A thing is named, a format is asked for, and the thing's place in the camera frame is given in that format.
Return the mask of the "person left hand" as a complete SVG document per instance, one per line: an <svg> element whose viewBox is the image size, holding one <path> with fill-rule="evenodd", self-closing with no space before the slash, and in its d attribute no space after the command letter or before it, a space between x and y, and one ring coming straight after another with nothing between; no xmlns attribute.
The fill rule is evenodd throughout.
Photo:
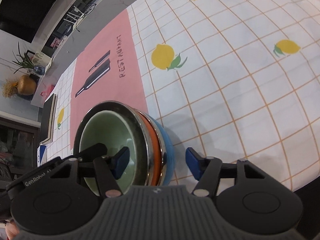
<svg viewBox="0 0 320 240"><path fill-rule="evenodd" d="M20 233L20 230L17 227L16 223L12 220L10 222L7 222L7 224L5 225L5 232L7 234L7 239L13 240Z"/></svg>

